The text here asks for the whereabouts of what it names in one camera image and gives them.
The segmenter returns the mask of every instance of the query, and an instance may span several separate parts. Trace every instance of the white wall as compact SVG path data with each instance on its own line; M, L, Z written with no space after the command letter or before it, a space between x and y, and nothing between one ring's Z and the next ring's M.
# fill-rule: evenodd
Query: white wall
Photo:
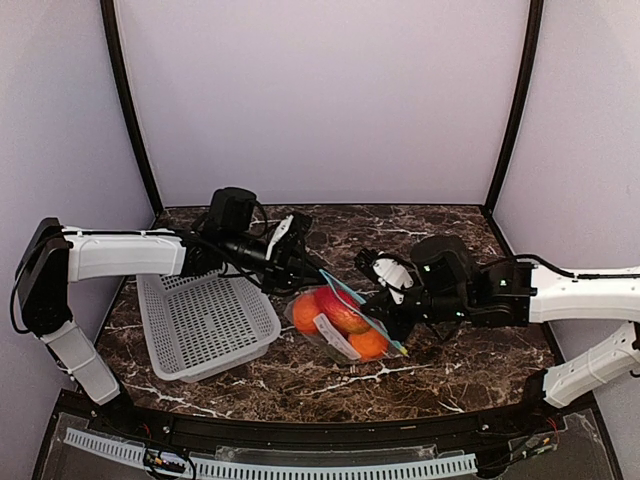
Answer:
M526 0L120 0L167 205L482 203Z
M567 267L640 265L640 4L546 2L496 218L517 252ZM569 358L618 327L554 326ZM640 477L640 382L596 392L625 478Z
M140 228L144 194L113 84L99 2L0 2L0 479L31 478L65 376L44 346L13 333L15 267L45 216L87 227ZM116 281L72 289L95 336Z

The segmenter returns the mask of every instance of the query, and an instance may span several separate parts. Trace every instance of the basket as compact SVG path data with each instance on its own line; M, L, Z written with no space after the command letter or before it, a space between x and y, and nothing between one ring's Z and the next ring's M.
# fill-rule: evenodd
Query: basket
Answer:
M269 299L242 277L138 275L137 282L151 365L163 380L192 383L229 370L267 353L280 335Z

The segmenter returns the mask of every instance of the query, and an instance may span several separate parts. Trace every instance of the marble table surface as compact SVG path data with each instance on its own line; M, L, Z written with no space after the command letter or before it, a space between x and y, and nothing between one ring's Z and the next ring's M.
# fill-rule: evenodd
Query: marble table surface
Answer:
M374 286L352 267L362 247L406 258L422 238L450 234L462 237L480 263L502 255L473 206L288 205L269 206L267 212L272 220L280 220L294 209L314 218L308 249L364 295ZM157 226L184 228L203 211L168 209ZM137 405L285 422L405 420L504 406L519 401L527 376L553 365L537 325L463 327L445 344L420 325L406 343L408 358L339 368L284 318L286 301L272 301L281 317L282 333L266 355L197 383L165 382L151 368L136 283L129 279L100 336L98 350Z

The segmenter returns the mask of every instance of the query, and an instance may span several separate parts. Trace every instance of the cable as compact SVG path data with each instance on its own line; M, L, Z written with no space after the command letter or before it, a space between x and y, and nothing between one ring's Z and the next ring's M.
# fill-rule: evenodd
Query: cable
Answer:
M491 267L495 267L496 265L501 265L503 263L517 263L518 260L533 260L538 262L540 265L547 267L553 273L557 273L558 275L566 278L573 278L576 280L600 280L600 279L622 279L622 278L640 278L640 273L574 273L569 272L567 270L563 270L562 268L554 265L553 263L545 260L539 255L535 255L532 253L523 253L520 255L514 255L512 257L501 258L500 260L496 260L486 265L483 265L480 268L480 271L484 272Z
M568 272L567 270L563 270L560 267L557 267L551 262L545 260L544 258L538 255L530 254L530 253L523 253L521 255L514 255L512 257L506 257L506 258L501 258L500 260L495 260L493 262L487 263L486 265L483 265L480 271L488 270L491 267L495 267L496 265L501 265L503 263L517 263L518 260L534 260L538 262L540 265L547 267L549 270L551 270L554 273L557 273L562 277L576 278L575 273Z

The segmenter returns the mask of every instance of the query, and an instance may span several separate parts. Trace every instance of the white cable tray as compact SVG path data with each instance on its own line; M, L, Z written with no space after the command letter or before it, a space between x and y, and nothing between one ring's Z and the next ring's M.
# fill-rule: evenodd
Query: white cable tray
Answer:
M97 432L68 428L64 443L123 465L144 468L144 445L140 442L107 438ZM474 454L395 465L358 467L251 465L220 462L195 454L191 455L191 460L196 466L197 478L203 480L431 480L478 471ZM191 478L189 468L180 478Z

